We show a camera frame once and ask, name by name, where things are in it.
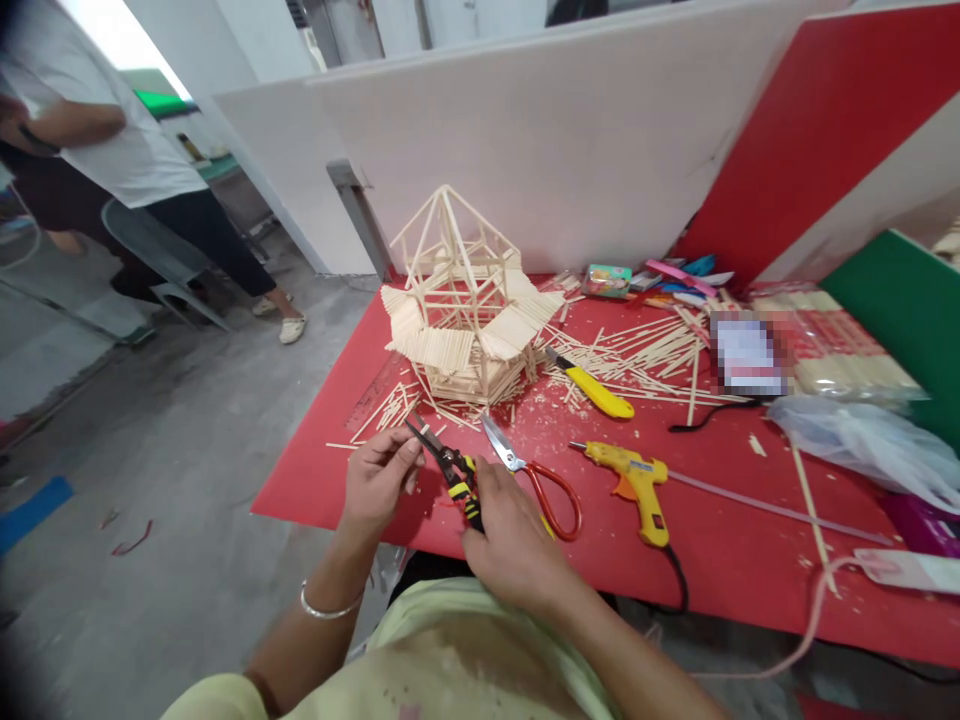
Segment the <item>red-handled scissors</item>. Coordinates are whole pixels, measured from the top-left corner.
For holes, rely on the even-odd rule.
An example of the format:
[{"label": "red-handled scissors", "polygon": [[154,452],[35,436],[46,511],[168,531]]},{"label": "red-handled scissors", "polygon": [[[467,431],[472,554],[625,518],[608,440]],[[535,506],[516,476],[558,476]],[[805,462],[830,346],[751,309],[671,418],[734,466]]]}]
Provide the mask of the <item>red-handled scissors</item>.
[{"label": "red-handled scissors", "polygon": [[[543,508],[543,524],[546,525],[547,531],[550,532],[551,535],[555,535],[566,542],[576,540],[580,534],[580,524],[582,520],[580,514],[580,498],[577,497],[573,488],[570,487],[570,483],[553,472],[553,470],[545,468],[536,460],[524,462],[518,458],[517,454],[513,451],[513,445],[507,440],[507,436],[503,434],[503,431],[497,427],[497,424],[489,415],[482,415],[480,421],[483,423],[483,429],[490,439],[490,444],[493,445],[493,449],[497,451],[497,455],[503,464],[507,466],[507,469],[512,473],[518,473],[523,470],[523,472],[527,474],[527,477],[530,478],[533,489],[537,493],[537,499],[540,500],[540,507]],[[540,485],[540,475],[553,480],[570,498],[570,503],[573,505],[572,531],[567,532],[561,528],[560,523],[557,522],[557,518],[553,514],[553,508],[550,507],[550,502],[547,500],[547,496],[543,492],[543,487]]]}]

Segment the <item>light green shirt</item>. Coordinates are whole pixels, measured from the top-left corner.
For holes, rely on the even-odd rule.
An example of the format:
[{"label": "light green shirt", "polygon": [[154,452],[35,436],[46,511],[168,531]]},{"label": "light green shirt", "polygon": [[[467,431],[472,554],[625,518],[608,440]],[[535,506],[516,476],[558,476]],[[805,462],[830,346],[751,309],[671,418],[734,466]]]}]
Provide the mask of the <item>light green shirt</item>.
[{"label": "light green shirt", "polygon": [[[617,716],[587,662],[544,625],[501,605],[476,578],[417,583],[366,653],[310,693],[291,720],[488,720]],[[266,720],[242,675],[187,690],[162,720]]]}]

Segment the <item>red wire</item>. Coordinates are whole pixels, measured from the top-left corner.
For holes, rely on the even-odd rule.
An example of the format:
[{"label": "red wire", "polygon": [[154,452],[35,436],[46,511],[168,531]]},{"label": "red wire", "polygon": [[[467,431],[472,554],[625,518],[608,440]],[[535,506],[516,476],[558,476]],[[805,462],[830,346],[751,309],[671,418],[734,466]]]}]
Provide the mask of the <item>red wire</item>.
[{"label": "red wire", "polygon": [[128,552],[133,550],[137,545],[139,545],[148,537],[150,537],[150,530],[152,528],[153,528],[153,520],[148,520],[147,529],[144,531],[143,537],[141,537],[139,540],[133,543],[133,545],[125,545],[124,543],[120,543],[113,549],[113,552],[111,552],[110,554],[113,555],[114,557],[120,557],[121,555],[126,555]]}]

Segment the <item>yellow glue gun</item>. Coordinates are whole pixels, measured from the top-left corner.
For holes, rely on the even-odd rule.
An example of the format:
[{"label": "yellow glue gun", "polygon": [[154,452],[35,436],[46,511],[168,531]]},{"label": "yellow glue gun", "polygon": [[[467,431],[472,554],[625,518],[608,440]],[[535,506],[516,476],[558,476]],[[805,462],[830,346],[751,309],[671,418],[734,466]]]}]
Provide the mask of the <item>yellow glue gun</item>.
[{"label": "yellow glue gun", "polygon": [[640,538],[653,547],[670,542],[667,521],[663,519],[655,486],[667,481],[667,466],[659,460],[644,460],[638,453],[605,443],[570,443],[583,450],[597,465],[615,470],[620,482],[613,494],[637,503],[640,511]]}]

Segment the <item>green board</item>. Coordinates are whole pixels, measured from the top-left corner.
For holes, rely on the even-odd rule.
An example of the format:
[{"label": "green board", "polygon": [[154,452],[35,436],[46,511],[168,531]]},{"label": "green board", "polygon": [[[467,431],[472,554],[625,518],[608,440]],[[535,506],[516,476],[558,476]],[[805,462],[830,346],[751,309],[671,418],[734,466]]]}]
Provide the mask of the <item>green board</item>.
[{"label": "green board", "polygon": [[820,286],[930,395],[913,422],[960,454],[960,272],[887,230]]},{"label": "green board", "polygon": [[168,115],[186,112],[187,104],[176,95],[161,95],[160,93],[150,93],[141,90],[134,90],[140,102],[147,106],[147,110],[157,120]]}]

